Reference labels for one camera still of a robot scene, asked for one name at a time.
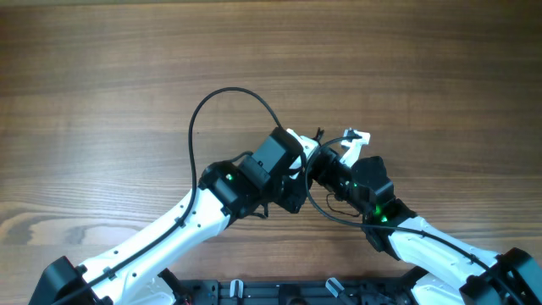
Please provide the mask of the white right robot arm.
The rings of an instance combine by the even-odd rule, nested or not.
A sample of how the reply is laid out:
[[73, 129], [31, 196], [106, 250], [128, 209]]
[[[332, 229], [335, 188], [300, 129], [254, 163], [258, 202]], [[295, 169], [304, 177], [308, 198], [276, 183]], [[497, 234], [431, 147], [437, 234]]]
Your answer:
[[506, 253], [471, 246], [435, 229], [394, 193], [379, 156], [347, 164], [320, 147], [309, 159], [312, 180], [349, 203], [379, 252], [421, 269], [408, 288], [419, 304], [539, 304], [541, 268], [524, 250]]

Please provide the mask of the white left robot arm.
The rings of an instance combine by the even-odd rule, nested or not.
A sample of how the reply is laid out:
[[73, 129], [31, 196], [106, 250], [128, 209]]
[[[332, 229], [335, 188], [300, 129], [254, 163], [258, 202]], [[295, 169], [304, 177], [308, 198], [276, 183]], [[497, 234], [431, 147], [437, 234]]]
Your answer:
[[221, 234], [270, 202], [296, 213], [304, 203], [302, 165], [318, 142], [275, 128], [252, 153], [210, 164], [166, 214], [111, 250], [79, 265], [66, 257], [49, 264], [33, 304], [130, 304], [146, 285], [191, 248]]

